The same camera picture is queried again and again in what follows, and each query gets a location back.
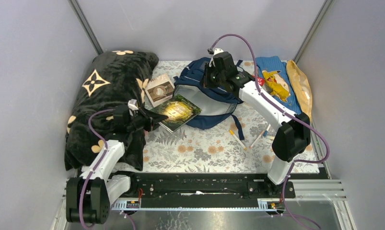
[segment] fabric bag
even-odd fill
[[[244,140],[242,126],[237,117],[232,114],[242,101],[223,87],[207,89],[200,84],[204,76],[205,64],[209,62],[210,58],[203,57],[186,66],[179,77],[174,77],[176,81],[173,95],[180,94],[202,109],[202,112],[188,121],[187,125],[209,129],[232,116],[238,128],[239,138]]]
[[[301,110],[312,121],[312,93],[307,76],[298,68],[293,60],[287,62],[287,74]]]

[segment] yellow plush toy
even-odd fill
[[[273,90],[270,94],[276,95],[283,102],[287,102],[287,98],[290,96],[290,90],[284,79],[280,77],[280,71],[267,72],[263,70],[261,73],[266,80],[266,84]]]

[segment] white wall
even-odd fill
[[[68,1],[0,1],[0,229],[49,229],[64,135],[96,53]]]
[[[79,0],[104,50],[138,49],[161,60],[195,60],[224,34],[239,34],[256,56],[292,59],[324,0]],[[251,59],[238,38],[219,48]]]
[[[337,0],[299,67],[358,230],[385,229],[385,0]]]

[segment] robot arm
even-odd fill
[[[307,124],[310,120],[304,113],[296,115],[295,112],[285,108],[267,92],[262,92],[261,95],[256,88],[257,82],[254,81],[251,74],[237,70],[232,55],[217,48],[210,63],[205,66],[201,84],[207,88],[223,86],[228,92],[232,92],[237,98],[251,105],[274,130],[277,130],[272,144],[277,157],[268,172],[268,178],[274,185],[279,185],[284,181],[294,158],[311,143],[310,130],[284,114],[291,114]]]
[[[115,164],[124,156],[132,141],[135,131],[144,129],[151,131],[165,115],[138,108],[136,100],[118,106],[113,111],[115,130],[108,134],[104,145],[90,167],[79,177],[70,178],[67,182],[66,218],[68,222],[103,224],[109,216],[110,207],[130,189],[131,179],[126,175],[115,175],[109,178]],[[83,187],[86,193],[81,195]]]

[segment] blue towel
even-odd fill
[[[260,68],[259,71],[259,77],[263,77],[261,74],[261,71],[265,70],[267,72],[280,70],[280,77],[285,80],[285,82],[289,86],[290,90],[290,96],[287,98],[287,102],[283,102],[278,98],[277,96],[273,96],[280,104],[284,105],[285,107],[293,110],[296,114],[302,113],[300,104],[298,103],[297,97],[295,96],[294,90],[292,90],[292,86],[290,83],[290,80],[287,75],[287,63],[282,62],[278,56],[273,57],[257,57],[256,58],[257,66]]]

